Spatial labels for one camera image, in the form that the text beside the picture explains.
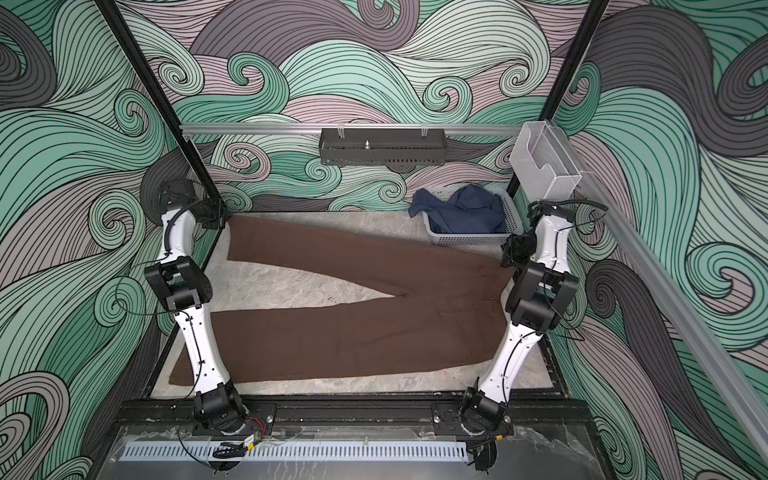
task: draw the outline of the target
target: blue cloth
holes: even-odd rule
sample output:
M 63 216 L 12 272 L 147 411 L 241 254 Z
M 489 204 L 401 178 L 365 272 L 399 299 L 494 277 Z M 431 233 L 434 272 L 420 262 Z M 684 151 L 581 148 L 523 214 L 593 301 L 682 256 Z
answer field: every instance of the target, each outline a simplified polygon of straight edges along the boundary
M 459 188 L 444 202 L 423 188 L 413 195 L 408 213 L 429 216 L 435 233 L 506 233 L 502 199 L 478 185 Z

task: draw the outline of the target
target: gray marble surface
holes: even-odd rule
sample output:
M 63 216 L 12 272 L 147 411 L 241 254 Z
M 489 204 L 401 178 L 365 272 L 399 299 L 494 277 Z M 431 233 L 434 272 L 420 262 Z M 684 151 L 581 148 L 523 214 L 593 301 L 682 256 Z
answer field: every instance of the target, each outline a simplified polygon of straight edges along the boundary
M 366 235 L 395 237 L 429 242 L 421 217 L 409 218 L 406 212 L 306 212 L 281 214 L 249 214 L 295 223 L 335 228 Z M 229 227 L 221 234 L 205 273 L 214 287 L 211 311 L 300 308 L 331 306 L 337 303 L 362 302 L 387 297 L 355 283 L 291 268 L 260 263 L 227 260 L 230 245 Z M 501 257 L 496 245 L 458 245 L 457 248 L 490 257 Z M 177 336 L 152 392 L 153 398 L 178 398 L 189 393 L 189 387 L 168 383 L 184 346 Z M 420 390 L 463 390 L 474 383 L 490 361 L 459 366 L 436 372 L 400 373 L 348 377 L 341 379 L 280 380 L 249 382 L 237 385 L 242 394 L 279 395 L 289 393 L 329 392 L 404 392 Z M 551 387 L 551 381 L 539 349 L 533 349 L 525 360 L 513 386 L 517 389 Z

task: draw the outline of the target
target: gray plastic basket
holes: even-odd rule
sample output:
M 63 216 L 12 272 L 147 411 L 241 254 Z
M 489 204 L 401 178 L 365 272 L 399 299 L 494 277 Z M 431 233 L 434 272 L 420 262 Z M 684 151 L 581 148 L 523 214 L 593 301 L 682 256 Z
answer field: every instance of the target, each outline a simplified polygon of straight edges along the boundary
M 427 188 L 427 190 L 437 197 L 439 200 L 448 201 L 451 195 L 459 188 L 464 187 L 465 184 L 451 185 L 450 187 L 442 188 Z M 498 195 L 502 199 L 502 205 L 504 206 L 504 213 L 507 221 L 507 233 L 435 233 L 432 228 L 429 227 L 429 216 L 426 212 L 422 212 L 424 218 L 424 224 L 427 227 L 427 233 L 429 238 L 435 245 L 483 245 L 483 244 L 496 244 L 501 245 L 511 234 L 520 235 L 523 233 L 522 222 L 520 221 L 520 214 L 518 209 L 515 208 L 515 204 L 507 194 L 506 190 L 501 188 L 486 188 L 487 191 L 492 194 Z
M 581 180 L 574 158 L 576 152 L 561 128 L 529 121 L 523 124 L 509 163 L 530 201 L 567 200 Z

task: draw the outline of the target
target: wave pattern wallpaper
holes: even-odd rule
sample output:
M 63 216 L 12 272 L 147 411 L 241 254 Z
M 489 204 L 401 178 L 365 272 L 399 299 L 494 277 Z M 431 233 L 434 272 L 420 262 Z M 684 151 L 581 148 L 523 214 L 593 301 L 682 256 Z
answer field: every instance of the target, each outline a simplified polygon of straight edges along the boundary
M 614 13 L 555 118 L 766 400 L 767 34 L 765 1 Z M 565 322 L 574 339 L 553 343 L 618 478 L 768 478 L 611 232 L 584 227 L 570 252 L 586 280 Z
M 621 0 L 620 11 L 644 0 Z M 183 122 L 538 118 L 588 0 L 119 0 Z M 506 182 L 514 138 L 441 167 L 337 167 L 318 137 L 199 135 L 234 210 L 404 210 L 421 187 Z
M 83 478 L 170 332 L 141 264 L 189 167 L 139 90 L 92 0 L 0 3 L 3 478 Z

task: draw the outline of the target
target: brown fabric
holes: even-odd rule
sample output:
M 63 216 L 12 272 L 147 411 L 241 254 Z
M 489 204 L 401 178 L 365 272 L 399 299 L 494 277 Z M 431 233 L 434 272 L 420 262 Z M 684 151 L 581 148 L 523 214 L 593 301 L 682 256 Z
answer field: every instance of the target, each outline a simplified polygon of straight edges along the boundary
M 212 313 L 235 383 L 469 365 L 492 358 L 504 334 L 499 296 L 513 271 L 490 257 L 255 217 L 231 218 L 230 238 L 229 260 L 322 273 L 394 295 Z M 170 383 L 192 385 L 186 349 Z

